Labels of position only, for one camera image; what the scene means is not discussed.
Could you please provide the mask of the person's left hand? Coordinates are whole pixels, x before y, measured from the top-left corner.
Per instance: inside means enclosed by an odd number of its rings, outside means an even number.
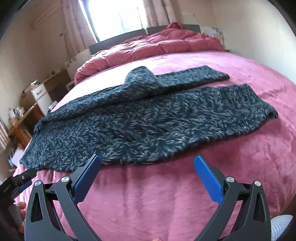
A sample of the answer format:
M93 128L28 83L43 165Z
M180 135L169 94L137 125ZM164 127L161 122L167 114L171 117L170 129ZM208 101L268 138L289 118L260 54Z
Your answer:
M19 202L17 204L17 206L19 207L20 209L20 214L21 214L21 217L22 217L22 220L23 222L21 223L21 225L18 227L18 231L20 233L24 233L24 230L25 230L25 216L26 216L26 203L25 202Z

